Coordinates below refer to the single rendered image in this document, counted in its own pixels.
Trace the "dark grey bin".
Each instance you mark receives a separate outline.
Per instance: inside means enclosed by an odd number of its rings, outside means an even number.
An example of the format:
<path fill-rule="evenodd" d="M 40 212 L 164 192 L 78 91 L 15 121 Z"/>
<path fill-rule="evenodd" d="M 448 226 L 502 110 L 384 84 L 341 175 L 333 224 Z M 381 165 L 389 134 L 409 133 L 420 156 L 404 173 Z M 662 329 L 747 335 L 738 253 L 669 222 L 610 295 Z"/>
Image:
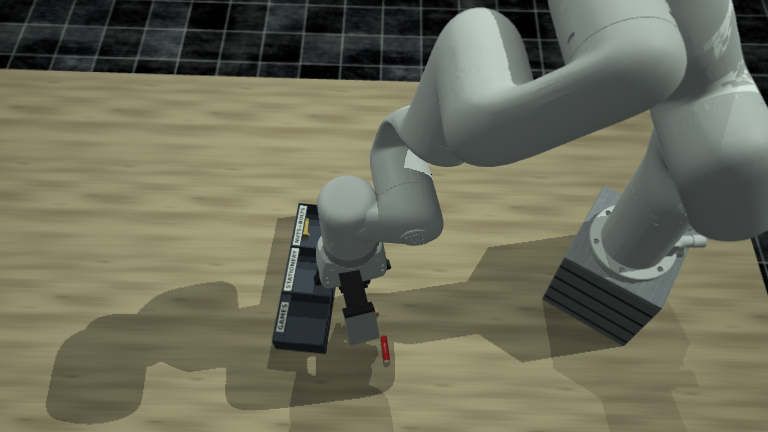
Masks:
<path fill-rule="evenodd" d="M 309 237 L 303 238 L 306 218 Z M 298 203 L 272 337 L 275 349 L 326 354 L 336 287 L 314 283 L 321 236 L 317 205 Z"/>

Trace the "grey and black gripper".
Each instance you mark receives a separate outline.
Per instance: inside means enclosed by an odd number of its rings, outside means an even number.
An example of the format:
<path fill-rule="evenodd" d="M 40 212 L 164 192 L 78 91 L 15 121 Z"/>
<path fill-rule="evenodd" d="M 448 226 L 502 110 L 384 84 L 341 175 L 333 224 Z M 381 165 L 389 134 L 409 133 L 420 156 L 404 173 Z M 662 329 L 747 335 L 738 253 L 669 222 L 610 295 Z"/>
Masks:
<path fill-rule="evenodd" d="M 316 262 L 318 271 L 314 276 L 315 285 L 322 285 L 325 288 L 339 287 L 341 293 L 343 293 L 343 291 L 339 273 L 360 270 L 365 289 L 368 288 L 371 279 L 381 277 L 387 270 L 391 269 L 390 261 L 386 258 L 383 242 L 379 242 L 374 256 L 366 264 L 356 268 L 343 268 L 331 262 L 327 257 L 323 247 L 322 236 L 319 238 L 316 247 Z"/>

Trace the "red battery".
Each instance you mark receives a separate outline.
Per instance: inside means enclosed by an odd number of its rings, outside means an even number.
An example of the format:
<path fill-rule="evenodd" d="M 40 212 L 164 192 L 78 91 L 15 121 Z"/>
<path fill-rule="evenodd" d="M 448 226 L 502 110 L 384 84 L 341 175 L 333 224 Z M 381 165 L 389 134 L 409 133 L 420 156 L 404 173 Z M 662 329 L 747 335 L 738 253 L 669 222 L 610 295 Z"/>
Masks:
<path fill-rule="evenodd" d="M 382 345 L 382 352 L 383 352 L 384 363 L 386 363 L 386 364 L 390 363 L 390 356 L 389 356 L 387 336 L 381 336 L 381 345 Z"/>

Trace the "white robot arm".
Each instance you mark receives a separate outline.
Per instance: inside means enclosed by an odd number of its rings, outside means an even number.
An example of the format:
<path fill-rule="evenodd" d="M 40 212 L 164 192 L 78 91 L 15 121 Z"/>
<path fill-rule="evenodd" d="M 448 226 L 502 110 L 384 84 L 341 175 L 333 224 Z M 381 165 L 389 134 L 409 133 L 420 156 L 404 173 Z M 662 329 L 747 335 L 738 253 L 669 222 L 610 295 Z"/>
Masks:
<path fill-rule="evenodd" d="M 548 6 L 565 66 L 535 80 L 504 15 L 472 8 L 449 21 L 411 104 L 378 128 L 375 190 L 347 175 L 320 191 L 331 262 L 356 268 L 379 242 L 419 246 L 439 237 L 428 163 L 507 165 L 649 109 L 646 154 L 616 205 L 590 227 L 597 261 L 622 279 L 651 281 L 673 266 L 677 250 L 768 230 L 768 107 L 745 66 L 732 0 Z M 700 235 L 684 236 L 692 229 Z"/>

